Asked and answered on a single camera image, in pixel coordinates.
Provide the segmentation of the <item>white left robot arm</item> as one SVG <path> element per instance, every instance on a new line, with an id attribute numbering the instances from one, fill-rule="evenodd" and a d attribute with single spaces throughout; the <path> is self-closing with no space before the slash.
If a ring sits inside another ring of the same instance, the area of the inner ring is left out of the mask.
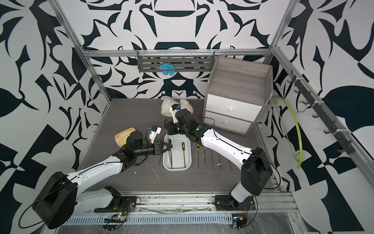
<path id="1" fill-rule="evenodd" d="M 107 159 L 86 169 L 64 174 L 54 173 L 37 196 L 33 210 L 49 229 L 64 224 L 70 217 L 89 210 L 122 212 L 121 194 L 112 186 L 86 190 L 100 181 L 138 166 L 138 157 L 161 155 L 172 148 L 169 142 L 149 142 L 143 133 L 132 132 L 126 144 Z"/>

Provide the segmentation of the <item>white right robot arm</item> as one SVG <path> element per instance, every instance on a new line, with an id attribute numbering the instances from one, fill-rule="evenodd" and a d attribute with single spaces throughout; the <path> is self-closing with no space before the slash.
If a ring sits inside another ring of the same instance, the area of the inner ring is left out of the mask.
<path id="1" fill-rule="evenodd" d="M 171 107 L 173 122 L 168 122 L 169 134 L 185 135 L 191 142 L 209 148 L 225 157 L 241 170 L 241 179 L 227 196 L 216 196 L 215 206 L 219 209 L 238 210 L 244 208 L 249 197 L 259 196 L 273 174 L 271 163 L 261 148 L 241 146 L 217 133 L 213 128 L 198 123 L 187 109 Z"/>

